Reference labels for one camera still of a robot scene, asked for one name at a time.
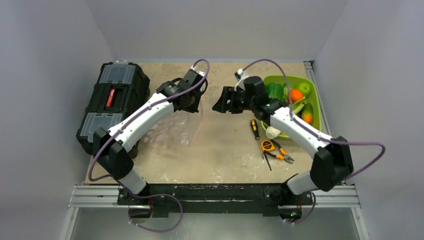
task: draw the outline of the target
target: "screwdriver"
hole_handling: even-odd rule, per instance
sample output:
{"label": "screwdriver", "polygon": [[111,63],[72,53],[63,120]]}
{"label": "screwdriver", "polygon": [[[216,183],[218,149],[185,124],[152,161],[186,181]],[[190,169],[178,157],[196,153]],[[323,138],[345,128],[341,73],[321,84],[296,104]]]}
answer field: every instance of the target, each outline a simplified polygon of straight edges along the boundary
{"label": "screwdriver", "polygon": [[259,147],[260,150],[260,154],[262,156],[262,159],[264,159],[264,152],[261,149],[261,143],[259,142],[259,131],[258,131],[258,124],[256,123],[255,119],[252,119],[250,121],[250,127],[252,128],[253,134],[254,134],[254,138],[257,141],[257,146]]}

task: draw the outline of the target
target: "green plastic basket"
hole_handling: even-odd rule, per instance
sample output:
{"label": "green plastic basket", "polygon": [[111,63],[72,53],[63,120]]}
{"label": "green plastic basket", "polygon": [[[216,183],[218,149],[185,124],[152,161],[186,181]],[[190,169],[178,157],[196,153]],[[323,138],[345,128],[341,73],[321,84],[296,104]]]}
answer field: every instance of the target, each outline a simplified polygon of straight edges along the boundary
{"label": "green plastic basket", "polygon": [[[311,91],[309,96],[303,100],[305,104],[309,103],[312,104],[313,108],[313,123],[312,126],[319,131],[322,131],[322,122],[321,122],[321,108],[320,108],[320,101],[318,100],[318,94],[317,94],[317,88],[315,87],[315,84],[311,82],[309,79],[299,77],[299,76],[287,76],[288,78],[288,84],[290,85],[290,89],[294,88],[298,83],[306,82],[310,84]],[[276,83],[276,84],[285,84],[286,81],[284,80],[283,75],[271,75],[267,76],[263,79],[263,83],[266,85],[270,83]],[[262,125],[262,128],[264,131],[267,130],[268,125],[264,123],[263,121],[260,122]],[[280,133],[280,135],[277,137],[278,139],[289,139],[289,136],[284,134],[283,132]]]}

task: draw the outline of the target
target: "metal frame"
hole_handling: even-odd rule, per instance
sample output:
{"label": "metal frame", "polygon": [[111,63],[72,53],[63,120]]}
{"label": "metal frame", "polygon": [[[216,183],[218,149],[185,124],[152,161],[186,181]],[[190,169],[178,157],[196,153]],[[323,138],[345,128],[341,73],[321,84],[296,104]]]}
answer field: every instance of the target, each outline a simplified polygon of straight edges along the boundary
{"label": "metal frame", "polygon": [[[312,64],[309,61],[304,62],[306,75],[315,86],[317,85]],[[321,101],[320,93],[317,88],[317,95]],[[322,122],[325,132],[331,135],[331,131],[327,122],[324,107],[321,104]],[[316,208],[351,208],[356,229],[360,240],[369,240],[368,231],[362,216],[361,205],[358,194],[354,185],[340,185],[334,187],[329,192],[321,190],[314,191],[316,196]],[[117,185],[76,185],[73,189],[72,196],[68,205],[65,223],[60,234],[60,240],[70,240],[75,221],[78,217],[80,208],[137,208],[149,209],[148,205],[117,205],[119,190]],[[279,209],[296,208],[295,205],[279,206]],[[304,205],[304,208],[310,208],[311,205]]]}
{"label": "metal frame", "polygon": [[[316,190],[316,208],[360,208],[355,186],[336,186],[329,192]],[[118,205],[117,185],[76,185],[68,207],[71,208],[132,208],[150,209],[148,205]],[[279,209],[297,208],[296,205],[279,206]]]}

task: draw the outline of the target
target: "tape measure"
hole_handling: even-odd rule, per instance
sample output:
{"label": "tape measure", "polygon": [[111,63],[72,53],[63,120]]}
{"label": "tape measure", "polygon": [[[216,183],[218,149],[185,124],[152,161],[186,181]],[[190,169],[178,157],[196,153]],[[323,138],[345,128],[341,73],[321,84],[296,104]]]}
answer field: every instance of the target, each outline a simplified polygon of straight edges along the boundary
{"label": "tape measure", "polygon": [[262,152],[263,151],[272,152],[276,149],[276,147],[274,146],[274,144],[270,140],[263,140],[260,143],[260,149],[262,149]]}

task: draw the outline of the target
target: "gray wall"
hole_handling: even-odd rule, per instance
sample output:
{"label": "gray wall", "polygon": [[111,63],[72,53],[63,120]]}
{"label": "gray wall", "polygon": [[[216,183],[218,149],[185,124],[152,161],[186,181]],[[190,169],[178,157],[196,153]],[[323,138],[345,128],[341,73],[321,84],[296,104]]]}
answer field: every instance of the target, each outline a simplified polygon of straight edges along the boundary
{"label": "gray wall", "polygon": [[[386,155],[354,179],[371,239],[423,239],[424,1],[351,0],[313,65],[332,131]],[[356,169],[378,148],[353,147]]]}
{"label": "gray wall", "polygon": [[86,0],[117,59],[313,60],[348,0]]}
{"label": "gray wall", "polygon": [[0,239],[57,239],[89,157],[75,134],[111,52],[84,0],[0,3]]}

